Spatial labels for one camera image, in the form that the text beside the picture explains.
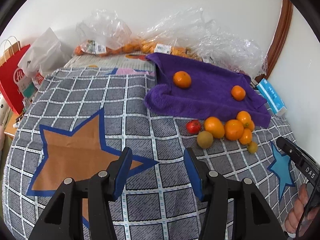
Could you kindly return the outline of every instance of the metal bolt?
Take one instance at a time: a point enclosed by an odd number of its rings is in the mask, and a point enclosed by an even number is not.
[[[249,178],[245,178],[244,183],[250,185],[252,183],[252,180]]]
[[[217,177],[218,173],[216,171],[209,171],[209,176],[210,177]]]
[[[107,174],[108,174],[108,173],[107,173],[106,171],[100,171],[100,172],[98,173],[99,177],[101,177],[101,178],[107,176]]]
[[[64,184],[70,184],[72,182],[72,179],[71,178],[66,178],[64,181]]]

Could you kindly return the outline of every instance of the red shopping bag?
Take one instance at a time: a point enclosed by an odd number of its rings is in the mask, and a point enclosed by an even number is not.
[[[34,89],[29,87],[30,83],[33,86],[31,78],[27,78],[22,69],[18,68],[19,61],[29,48],[30,44],[14,52],[13,55],[10,58],[6,58],[5,62],[0,66],[0,92],[16,114],[21,114],[23,110],[22,101],[25,95],[23,95],[21,91],[27,91],[28,94],[30,93],[29,90]]]

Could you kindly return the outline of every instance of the purple towel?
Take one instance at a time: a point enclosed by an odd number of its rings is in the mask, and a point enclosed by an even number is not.
[[[221,121],[235,119],[245,110],[255,125],[267,128],[271,115],[267,102],[250,87],[250,77],[196,60],[153,53],[147,56],[159,68],[158,85],[145,97],[147,108],[161,115],[182,116],[204,120],[215,116]],[[192,79],[188,89],[174,85],[172,77],[177,71],[186,71]],[[241,86],[244,100],[238,102],[231,96],[233,86]]]

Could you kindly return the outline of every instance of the wooden table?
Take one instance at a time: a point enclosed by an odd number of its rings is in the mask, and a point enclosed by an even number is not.
[[[17,131],[17,128],[13,128],[13,125],[15,124],[16,119],[19,117],[18,114],[12,114],[11,118],[7,122],[7,126],[4,129],[4,133],[11,137],[12,139],[14,138],[14,135]]]

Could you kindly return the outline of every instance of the blue and white package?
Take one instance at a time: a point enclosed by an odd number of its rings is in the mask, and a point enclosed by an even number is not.
[[[262,96],[268,101],[272,112],[276,116],[281,116],[287,111],[282,99],[279,97],[273,86],[265,78],[257,85],[257,89],[261,92]]]

